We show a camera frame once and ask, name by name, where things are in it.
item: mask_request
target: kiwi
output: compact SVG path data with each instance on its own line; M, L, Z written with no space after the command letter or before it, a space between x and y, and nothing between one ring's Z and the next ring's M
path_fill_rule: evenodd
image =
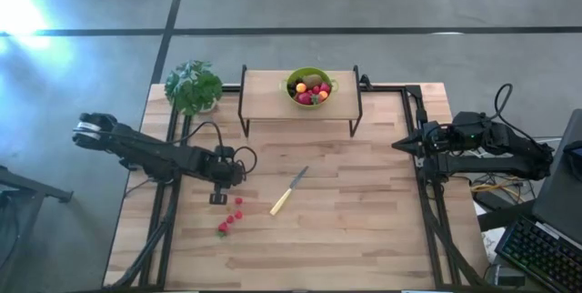
M313 74L303 77L303 83L307 86L307 89L311 89L315 86L320 86L324 80L318 74Z

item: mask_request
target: knife handle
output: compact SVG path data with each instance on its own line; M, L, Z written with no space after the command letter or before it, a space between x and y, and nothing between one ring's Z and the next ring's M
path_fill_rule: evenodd
M292 191L292 189L289 188L285 192L285 194L281 198L279 198L279 200L275 203L275 205L273 206L273 208L269 212L271 214L271 216L274 216L274 215L276 215L277 212L279 212L279 209L283 206L283 204L285 203L285 201L287 200L289 195L291 195L291 191Z

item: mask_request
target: gray floor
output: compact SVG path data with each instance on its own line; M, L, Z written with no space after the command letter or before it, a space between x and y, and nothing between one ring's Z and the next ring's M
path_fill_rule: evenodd
M163 28L172 0L0 0L0 30ZM176 27L582 25L582 0L182 0ZM47 200L14 292L100 286L127 172L75 147L81 112L138 127L161 36L0 37L0 165L75 191ZM493 111L532 136L561 136L582 107L582 34L174 37L162 80L189 58L223 81L251 68L358 64L375 82L445 82L453 112Z

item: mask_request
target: knife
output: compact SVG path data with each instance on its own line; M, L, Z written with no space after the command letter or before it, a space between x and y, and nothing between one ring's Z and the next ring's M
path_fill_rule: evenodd
M279 198L279 200L275 203L275 205L273 206L273 208L269 212L271 214L271 216L276 215L276 213L279 211L279 209L283 206L283 204L285 203L287 198L291 195L291 192L293 191L293 189L295 189L295 186L297 185L299 180L301 180L301 177L306 173L308 168L309 168L309 166L304 167L303 170L301 170L301 172L299 173L299 175L297 175L297 177L295 177L295 179L293 179L293 181L291 182L291 185L289 185L289 189L285 192L285 194L281 198Z

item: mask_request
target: computer keyboard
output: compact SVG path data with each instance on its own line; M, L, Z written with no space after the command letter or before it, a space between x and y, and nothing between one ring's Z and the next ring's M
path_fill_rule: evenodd
M582 292L582 252L525 217L506 229L496 252L556 292Z

